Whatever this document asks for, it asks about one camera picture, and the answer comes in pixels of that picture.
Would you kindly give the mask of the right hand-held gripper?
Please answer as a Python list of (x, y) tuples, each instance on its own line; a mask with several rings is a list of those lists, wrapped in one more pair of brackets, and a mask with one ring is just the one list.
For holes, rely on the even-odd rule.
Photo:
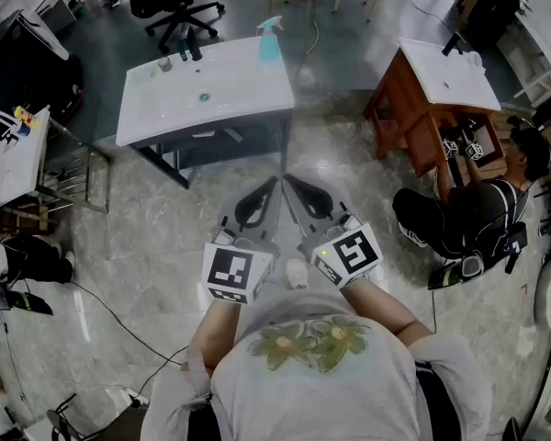
[(301, 233), (299, 251), (341, 289), (383, 261), (368, 222), (347, 214), (339, 190), (313, 175), (284, 174), (284, 198)]

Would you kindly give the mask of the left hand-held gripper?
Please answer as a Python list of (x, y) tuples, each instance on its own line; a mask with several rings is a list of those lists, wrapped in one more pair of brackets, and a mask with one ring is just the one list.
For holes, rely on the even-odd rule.
[(279, 248), (275, 239), (281, 203), (277, 176), (230, 196), (219, 213), (219, 226), (205, 244), (201, 284), (215, 300), (256, 301), (273, 272)]

